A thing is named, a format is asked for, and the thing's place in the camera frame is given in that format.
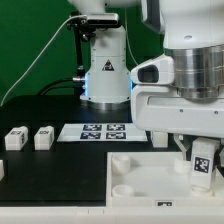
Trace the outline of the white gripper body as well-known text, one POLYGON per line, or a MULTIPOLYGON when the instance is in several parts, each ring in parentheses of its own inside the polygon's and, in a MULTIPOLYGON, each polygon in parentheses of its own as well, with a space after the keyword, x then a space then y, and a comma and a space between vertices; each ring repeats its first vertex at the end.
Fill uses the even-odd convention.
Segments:
POLYGON ((136 85, 131 115, 141 130, 224 138, 224 86, 217 98, 190 101, 172 87, 136 85))

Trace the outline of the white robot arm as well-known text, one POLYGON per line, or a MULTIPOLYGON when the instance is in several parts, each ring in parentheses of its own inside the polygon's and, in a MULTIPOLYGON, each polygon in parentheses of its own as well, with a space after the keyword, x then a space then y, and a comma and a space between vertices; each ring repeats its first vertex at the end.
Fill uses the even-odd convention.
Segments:
POLYGON ((224 138, 224 0, 68 0, 94 37, 81 100, 95 108, 131 104, 134 125, 153 135, 224 138), (163 53, 126 67, 125 29, 108 7, 139 5, 164 35, 163 53))

